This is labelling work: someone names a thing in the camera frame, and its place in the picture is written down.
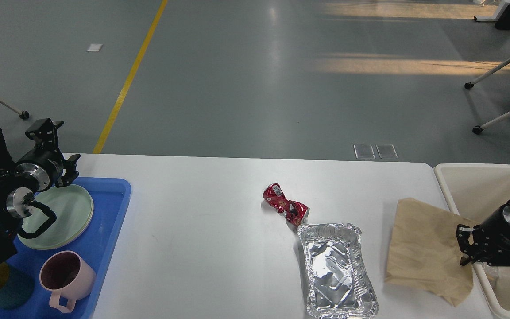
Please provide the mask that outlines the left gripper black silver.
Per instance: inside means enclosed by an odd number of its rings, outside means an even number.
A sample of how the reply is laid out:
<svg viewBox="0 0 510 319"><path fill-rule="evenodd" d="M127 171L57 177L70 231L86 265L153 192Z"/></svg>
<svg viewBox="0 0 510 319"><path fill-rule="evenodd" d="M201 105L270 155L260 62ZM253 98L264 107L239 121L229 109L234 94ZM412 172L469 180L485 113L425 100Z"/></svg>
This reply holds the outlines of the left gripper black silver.
<svg viewBox="0 0 510 319"><path fill-rule="evenodd" d="M25 187L33 192L46 191L53 184L57 188L70 186L79 177L77 161L81 154L64 159L58 146L58 129L64 121L51 118L36 120L26 131L35 148L16 163L12 175L25 180Z"/></svg>

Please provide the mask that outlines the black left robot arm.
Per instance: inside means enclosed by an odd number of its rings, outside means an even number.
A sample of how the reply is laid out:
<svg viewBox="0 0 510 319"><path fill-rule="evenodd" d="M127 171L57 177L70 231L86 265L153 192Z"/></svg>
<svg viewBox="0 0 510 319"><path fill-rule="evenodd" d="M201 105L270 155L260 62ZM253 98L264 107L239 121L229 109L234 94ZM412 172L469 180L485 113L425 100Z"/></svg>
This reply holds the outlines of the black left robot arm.
<svg viewBox="0 0 510 319"><path fill-rule="evenodd" d="M57 220L55 212L37 202L35 194L52 187L66 187L79 176L80 154L64 158L58 130L64 121L35 121L26 131L35 142L16 166L0 174L0 264L17 253L14 239L37 238Z"/></svg>

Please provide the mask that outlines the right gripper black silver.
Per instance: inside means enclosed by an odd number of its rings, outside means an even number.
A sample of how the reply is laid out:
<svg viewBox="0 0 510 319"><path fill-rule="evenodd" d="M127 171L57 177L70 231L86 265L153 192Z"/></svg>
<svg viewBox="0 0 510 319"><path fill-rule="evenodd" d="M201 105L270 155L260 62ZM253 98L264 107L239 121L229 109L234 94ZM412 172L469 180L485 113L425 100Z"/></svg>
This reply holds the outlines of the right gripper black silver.
<svg viewBox="0 0 510 319"><path fill-rule="evenodd" d="M500 206L478 227L458 224L456 240L464 254L460 259L461 266L481 262L488 266L510 267L510 204ZM493 256L480 258L480 248Z"/></svg>

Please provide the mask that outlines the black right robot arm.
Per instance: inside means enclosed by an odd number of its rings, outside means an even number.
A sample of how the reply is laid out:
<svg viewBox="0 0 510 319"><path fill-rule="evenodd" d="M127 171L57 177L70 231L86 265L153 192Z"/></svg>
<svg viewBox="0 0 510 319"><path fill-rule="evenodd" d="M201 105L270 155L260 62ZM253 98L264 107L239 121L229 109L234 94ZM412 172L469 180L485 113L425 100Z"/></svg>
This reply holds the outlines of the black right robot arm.
<svg viewBox="0 0 510 319"><path fill-rule="evenodd" d="M458 224L456 239L464 254L460 259L461 266L487 263L510 267L510 200L474 227Z"/></svg>

